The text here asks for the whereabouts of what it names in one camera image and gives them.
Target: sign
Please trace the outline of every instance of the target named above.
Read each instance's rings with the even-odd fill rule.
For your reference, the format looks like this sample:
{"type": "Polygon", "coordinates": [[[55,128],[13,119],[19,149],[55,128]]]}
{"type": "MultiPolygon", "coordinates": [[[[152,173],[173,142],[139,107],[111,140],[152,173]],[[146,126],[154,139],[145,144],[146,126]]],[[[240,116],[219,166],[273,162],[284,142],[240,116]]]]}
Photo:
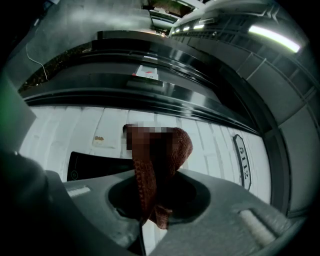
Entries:
{"type": "Polygon", "coordinates": [[[241,184],[246,190],[249,190],[251,186],[251,172],[245,143],[238,134],[233,137],[233,142],[240,165],[241,184]]]}

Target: brown towel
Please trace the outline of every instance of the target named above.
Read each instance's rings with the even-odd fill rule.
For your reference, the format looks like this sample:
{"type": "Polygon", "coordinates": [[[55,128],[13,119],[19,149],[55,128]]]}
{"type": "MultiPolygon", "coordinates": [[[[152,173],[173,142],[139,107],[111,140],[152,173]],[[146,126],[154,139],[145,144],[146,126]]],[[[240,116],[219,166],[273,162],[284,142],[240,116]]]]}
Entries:
{"type": "Polygon", "coordinates": [[[132,150],[142,223],[148,219],[167,229],[172,209],[163,192],[193,150],[188,134],[180,128],[137,127],[127,124],[127,149],[132,150]]]}

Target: ceiling light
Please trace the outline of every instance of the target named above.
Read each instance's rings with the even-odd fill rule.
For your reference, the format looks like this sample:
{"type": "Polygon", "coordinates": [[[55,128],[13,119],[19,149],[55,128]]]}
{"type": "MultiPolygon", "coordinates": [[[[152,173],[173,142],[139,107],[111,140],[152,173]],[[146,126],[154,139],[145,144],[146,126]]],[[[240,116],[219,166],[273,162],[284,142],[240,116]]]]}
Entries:
{"type": "Polygon", "coordinates": [[[266,38],[270,38],[270,39],[278,42],[279,44],[282,44],[285,47],[288,47],[290,50],[292,50],[295,53],[297,53],[300,49],[300,46],[298,44],[296,44],[295,42],[284,37],[283,35],[280,35],[278,33],[273,32],[271,30],[253,25],[249,28],[249,32],[264,36],[266,38]]]}
{"type": "Polygon", "coordinates": [[[205,25],[196,25],[193,27],[194,30],[202,29],[205,25]]]}

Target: stain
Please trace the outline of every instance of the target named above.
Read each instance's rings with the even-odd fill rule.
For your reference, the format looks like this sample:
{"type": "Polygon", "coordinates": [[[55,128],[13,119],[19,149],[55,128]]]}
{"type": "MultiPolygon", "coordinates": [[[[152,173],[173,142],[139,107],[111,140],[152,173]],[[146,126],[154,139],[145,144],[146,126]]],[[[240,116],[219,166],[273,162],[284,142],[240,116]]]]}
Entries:
{"type": "Polygon", "coordinates": [[[103,137],[99,137],[99,136],[95,136],[94,139],[95,139],[96,141],[103,141],[103,140],[104,140],[103,137]]]}

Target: wire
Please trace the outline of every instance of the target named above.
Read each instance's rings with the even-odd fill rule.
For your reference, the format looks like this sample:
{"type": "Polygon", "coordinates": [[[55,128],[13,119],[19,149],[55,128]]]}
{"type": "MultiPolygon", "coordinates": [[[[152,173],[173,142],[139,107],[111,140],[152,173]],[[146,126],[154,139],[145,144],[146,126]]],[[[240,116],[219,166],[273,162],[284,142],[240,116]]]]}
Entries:
{"type": "Polygon", "coordinates": [[[44,72],[44,75],[45,75],[45,78],[46,78],[47,81],[49,81],[49,80],[48,80],[48,77],[47,77],[47,73],[46,73],[46,70],[45,70],[44,65],[42,65],[40,62],[38,62],[38,61],[30,58],[30,56],[29,56],[29,54],[28,54],[28,44],[25,45],[25,52],[26,52],[26,56],[28,57],[28,59],[29,59],[30,61],[33,61],[33,62],[35,62],[35,63],[38,63],[38,64],[40,64],[40,65],[42,66],[43,72],[44,72]]]}

